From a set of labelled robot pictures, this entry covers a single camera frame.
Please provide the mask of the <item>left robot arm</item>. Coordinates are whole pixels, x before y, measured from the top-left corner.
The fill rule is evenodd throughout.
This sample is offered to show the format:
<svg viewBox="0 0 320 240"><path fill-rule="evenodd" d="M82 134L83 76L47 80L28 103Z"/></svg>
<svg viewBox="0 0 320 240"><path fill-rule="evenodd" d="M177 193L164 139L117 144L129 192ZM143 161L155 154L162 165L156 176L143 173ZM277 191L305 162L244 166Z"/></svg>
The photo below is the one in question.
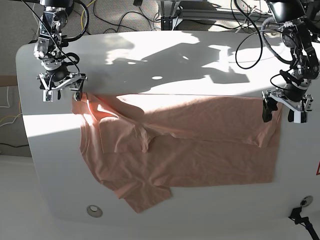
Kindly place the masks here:
<svg viewBox="0 0 320 240"><path fill-rule="evenodd" d="M262 93L262 119L265 123L270 122L273 112L278 110L278 103L282 103L289 108L289 122L306 123L313 102L312 96L306 92L320 73L320 63L310 34L311 31L315 32L317 27L306 17L304 7L299 0L268 0L266 3L272 16L261 25L259 31L261 40L279 61L284 62L265 37L269 22L282 24L280 35L284 45L290 49L292 59L286 62L289 70L279 72L279 76L285 81L285 86L277 86Z"/></svg>

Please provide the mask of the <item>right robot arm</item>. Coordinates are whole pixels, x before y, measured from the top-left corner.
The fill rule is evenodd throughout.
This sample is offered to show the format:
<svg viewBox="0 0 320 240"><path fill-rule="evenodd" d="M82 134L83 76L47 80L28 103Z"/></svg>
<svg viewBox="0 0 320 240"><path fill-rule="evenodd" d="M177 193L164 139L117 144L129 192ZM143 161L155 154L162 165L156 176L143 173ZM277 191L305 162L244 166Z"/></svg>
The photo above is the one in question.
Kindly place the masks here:
<svg viewBox="0 0 320 240"><path fill-rule="evenodd" d="M80 101L84 82L88 78L78 67L80 57L73 52L65 53L63 48L84 35L89 21L86 20L84 29L74 37L62 34L62 29L68 23L75 3L82 6L86 16L89 15L88 8L80 0L41 0L39 3L44 6L44 11L38 19L39 37L33 55L45 69L44 73L39 73L36 77L40 83L39 89L43 91L43 101L52 102L54 95L60 99L61 91L65 88L74 91L73 98Z"/></svg>

